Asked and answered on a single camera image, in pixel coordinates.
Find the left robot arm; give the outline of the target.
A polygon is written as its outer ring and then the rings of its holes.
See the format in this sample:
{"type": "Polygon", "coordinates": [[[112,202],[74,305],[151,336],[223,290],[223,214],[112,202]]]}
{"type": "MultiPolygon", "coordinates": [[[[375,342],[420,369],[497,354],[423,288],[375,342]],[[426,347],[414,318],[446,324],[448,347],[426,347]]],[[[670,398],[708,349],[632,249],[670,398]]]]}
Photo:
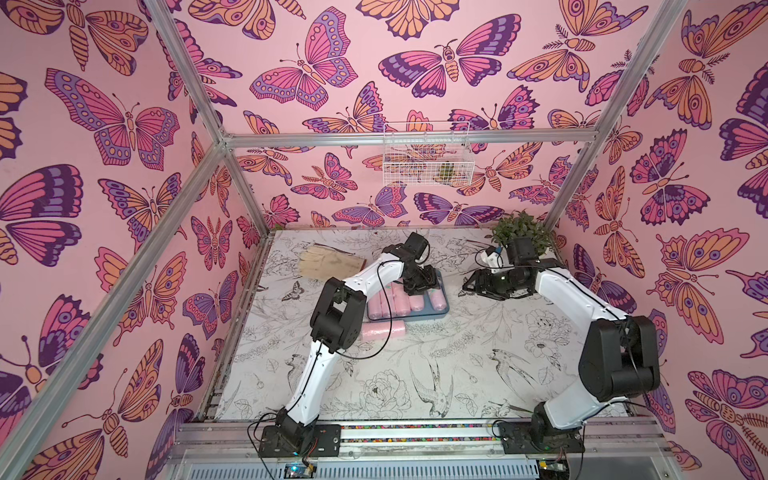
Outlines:
{"type": "Polygon", "coordinates": [[[307,364],[274,423],[280,440],[294,452],[304,452],[314,441],[332,370],[361,334],[368,301],[396,281],[403,283],[408,294],[424,293],[438,285],[436,270],[426,263],[429,250],[428,240],[412,233],[405,242],[385,247],[355,275],[326,280],[310,316],[307,364]]]}

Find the aluminium frame struts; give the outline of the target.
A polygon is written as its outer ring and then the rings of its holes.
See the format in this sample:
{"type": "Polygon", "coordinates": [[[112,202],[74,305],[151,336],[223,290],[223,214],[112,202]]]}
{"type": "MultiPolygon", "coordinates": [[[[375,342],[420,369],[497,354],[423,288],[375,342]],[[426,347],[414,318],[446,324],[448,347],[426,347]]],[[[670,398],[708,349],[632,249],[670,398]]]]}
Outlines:
{"type": "Polygon", "coordinates": [[[77,387],[86,374],[96,355],[107,343],[109,335],[116,328],[123,310],[137,292],[143,281],[166,250],[185,215],[193,207],[204,180],[219,164],[225,164],[233,175],[233,180],[243,197],[249,213],[259,218],[261,213],[254,196],[243,177],[241,168],[232,153],[235,148],[254,148],[266,146],[341,146],[341,145],[385,145],[389,142],[400,144],[450,144],[464,141],[470,143],[522,143],[524,141],[575,140],[582,142],[585,149],[577,168],[583,170],[587,162],[594,159],[594,148],[605,139],[609,128],[616,122],[618,115],[629,100],[641,76],[650,66],[654,56],[661,49],[673,28],[677,17],[685,9],[683,1],[664,1],[641,38],[628,72],[621,80],[606,109],[601,114],[599,123],[591,129],[531,129],[531,130],[485,130],[485,131],[450,131],[437,130],[425,133],[394,132],[360,134],[273,134],[258,137],[256,135],[229,135],[223,131],[221,123],[213,111],[201,82],[197,78],[191,59],[177,32],[174,19],[163,1],[149,1],[153,24],[161,34],[170,50],[171,56],[179,67],[187,84],[190,97],[199,109],[204,125],[213,137],[213,145],[207,151],[199,167],[195,168],[177,197],[169,212],[164,215],[159,226],[153,231],[127,271],[119,279],[115,290],[109,293],[92,314],[91,321],[85,328],[80,343],[76,344],[65,358],[62,367],[51,380],[51,386],[44,389],[42,395],[33,400],[31,407],[22,418],[18,429],[12,433],[1,449],[1,476],[4,479],[19,479],[40,450],[43,441],[54,427],[77,387]]]}

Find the blue plastic storage box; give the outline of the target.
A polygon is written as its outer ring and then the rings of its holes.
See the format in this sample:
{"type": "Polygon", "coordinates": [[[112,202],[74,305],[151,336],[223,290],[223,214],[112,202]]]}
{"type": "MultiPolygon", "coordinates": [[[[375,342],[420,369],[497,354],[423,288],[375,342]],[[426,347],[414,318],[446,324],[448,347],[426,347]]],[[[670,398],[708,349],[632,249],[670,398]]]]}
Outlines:
{"type": "MultiPolygon", "coordinates": [[[[437,276],[438,276],[438,287],[437,288],[441,288],[443,290],[443,292],[445,294],[445,297],[447,299],[447,295],[446,295],[445,287],[444,287],[444,282],[443,282],[443,279],[442,279],[442,274],[440,272],[437,272],[437,276]]],[[[389,283],[387,286],[391,287],[391,285],[393,283],[400,283],[400,284],[402,284],[401,280],[398,279],[395,282],[389,283]]],[[[450,311],[449,303],[448,303],[448,309],[446,311],[444,311],[444,312],[435,312],[433,310],[433,308],[432,308],[431,303],[430,303],[429,296],[428,296],[428,291],[423,293],[423,295],[424,295],[424,299],[425,299],[425,308],[424,308],[424,310],[422,312],[412,312],[411,311],[411,313],[408,316],[406,316],[406,317],[396,317],[395,316],[393,318],[393,320],[402,320],[402,321],[434,320],[434,319],[443,318],[443,317],[445,317],[448,314],[448,312],[450,311]]],[[[368,318],[367,306],[366,306],[366,318],[369,321],[371,321],[368,318]]],[[[373,322],[386,322],[389,319],[390,318],[383,318],[381,320],[373,321],[373,322]]]]}

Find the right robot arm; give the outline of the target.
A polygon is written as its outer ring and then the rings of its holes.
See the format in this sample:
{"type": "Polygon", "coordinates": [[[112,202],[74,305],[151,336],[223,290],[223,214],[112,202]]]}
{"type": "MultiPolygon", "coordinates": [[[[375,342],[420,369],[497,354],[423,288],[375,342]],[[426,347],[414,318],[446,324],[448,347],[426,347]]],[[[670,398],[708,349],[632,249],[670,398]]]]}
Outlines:
{"type": "Polygon", "coordinates": [[[650,393],[661,383],[656,328],[645,316],[611,305],[554,258],[540,258],[530,237],[480,250],[478,268],[462,285],[496,301],[538,294],[551,301],[585,335],[578,379],[534,409],[531,427],[541,435],[581,428],[606,407],[650,393]]]}

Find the pink trash bag roll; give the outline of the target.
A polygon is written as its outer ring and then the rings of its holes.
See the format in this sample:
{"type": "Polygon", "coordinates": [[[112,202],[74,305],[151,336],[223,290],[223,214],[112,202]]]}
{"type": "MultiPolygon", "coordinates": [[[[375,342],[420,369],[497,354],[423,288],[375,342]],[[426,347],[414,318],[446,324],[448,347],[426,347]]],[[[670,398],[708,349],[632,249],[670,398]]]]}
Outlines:
{"type": "Polygon", "coordinates": [[[428,296],[435,312],[444,312],[448,309],[448,302],[441,288],[429,289],[428,296]]]}
{"type": "Polygon", "coordinates": [[[425,299],[423,294],[409,295],[409,305],[412,312],[422,312],[425,308],[425,299]]]}
{"type": "Polygon", "coordinates": [[[391,290],[395,305],[395,316],[406,317],[411,313],[411,305],[408,295],[405,293],[403,285],[400,283],[393,283],[391,290]]]}
{"type": "Polygon", "coordinates": [[[406,334],[406,324],[402,320],[392,322],[367,322],[361,330],[363,341],[385,340],[402,337],[406,334]]]}
{"type": "Polygon", "coordinates": [[[386,302],[383,299],[382,292],[376,293],[367,304],[368,318],[371,321],[378,321],[385,317],[387,313],[386,302]]]}
{"type": "Polygon", "coordinates": [[[390,286],[386,286],[381,291],[381,305],[382,305],[382,317],[391,318],[395,317],[395,304],[393,298],[393,291],[390,286]]]}

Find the potted green plant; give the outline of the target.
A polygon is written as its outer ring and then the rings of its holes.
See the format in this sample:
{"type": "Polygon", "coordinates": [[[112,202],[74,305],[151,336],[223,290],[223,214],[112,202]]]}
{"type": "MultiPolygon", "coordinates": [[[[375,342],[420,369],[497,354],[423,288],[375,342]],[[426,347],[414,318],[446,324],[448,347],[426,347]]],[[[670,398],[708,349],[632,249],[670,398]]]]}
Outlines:
{"type": "Polygon", "coordinates": [[[544,223],[526,211],[513,212],[501,218],[492,228],[491,238],[504,247],[513,239],[530,238],[538,255],[545,254],[554,245],[552,234],[544,223]]]}

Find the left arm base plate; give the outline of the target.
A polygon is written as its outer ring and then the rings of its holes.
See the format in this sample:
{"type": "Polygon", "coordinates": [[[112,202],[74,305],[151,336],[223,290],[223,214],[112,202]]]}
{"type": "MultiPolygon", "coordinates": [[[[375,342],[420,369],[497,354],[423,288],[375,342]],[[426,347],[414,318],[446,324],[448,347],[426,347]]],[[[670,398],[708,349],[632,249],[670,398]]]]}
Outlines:
{"type": "Polygon", "coordinates": [[[341,447],[341,426],[321,424],[287,433],[274,425],[263,429],[258,453],[262,458],[337,457],[341,447]]]}

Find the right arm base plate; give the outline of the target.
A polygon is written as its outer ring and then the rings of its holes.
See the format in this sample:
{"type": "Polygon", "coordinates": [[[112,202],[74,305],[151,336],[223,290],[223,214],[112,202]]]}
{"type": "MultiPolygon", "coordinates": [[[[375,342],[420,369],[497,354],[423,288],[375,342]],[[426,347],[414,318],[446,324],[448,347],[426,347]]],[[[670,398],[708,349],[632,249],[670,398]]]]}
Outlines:
{"type": "Polygon", "coordinates": [[[579,428],[558,430],[531,422],[499,421],[493,430],[505,454],[546,456],[585,452],[579,428]]]}

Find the aluminium front rail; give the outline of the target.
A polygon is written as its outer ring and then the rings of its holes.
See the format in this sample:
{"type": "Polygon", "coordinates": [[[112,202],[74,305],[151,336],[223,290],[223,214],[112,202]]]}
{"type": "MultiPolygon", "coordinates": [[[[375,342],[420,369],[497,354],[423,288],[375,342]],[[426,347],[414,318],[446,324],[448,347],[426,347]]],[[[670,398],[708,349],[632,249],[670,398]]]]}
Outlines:
{"type": "Polygon", "coordinates": [[[259,442],[248,422],[182,428],[163,479],[681,479],[648,417],[589,420],[575,444],[539,452],[522,419],[322,422],[306,457],[259,442]]]}

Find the beige cloth with red trim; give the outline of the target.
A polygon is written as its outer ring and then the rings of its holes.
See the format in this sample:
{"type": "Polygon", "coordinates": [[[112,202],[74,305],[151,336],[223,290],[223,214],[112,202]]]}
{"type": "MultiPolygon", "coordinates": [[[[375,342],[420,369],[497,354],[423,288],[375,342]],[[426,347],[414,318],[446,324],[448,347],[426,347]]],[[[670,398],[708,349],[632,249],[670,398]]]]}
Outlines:
{"type": "Polygon", "coordinates": [[[362,257],[313,244],[299,255],[298,272],[301,277],[312,280],[344,280],[359,273],[365,265],[366,260],[362,257]]]}

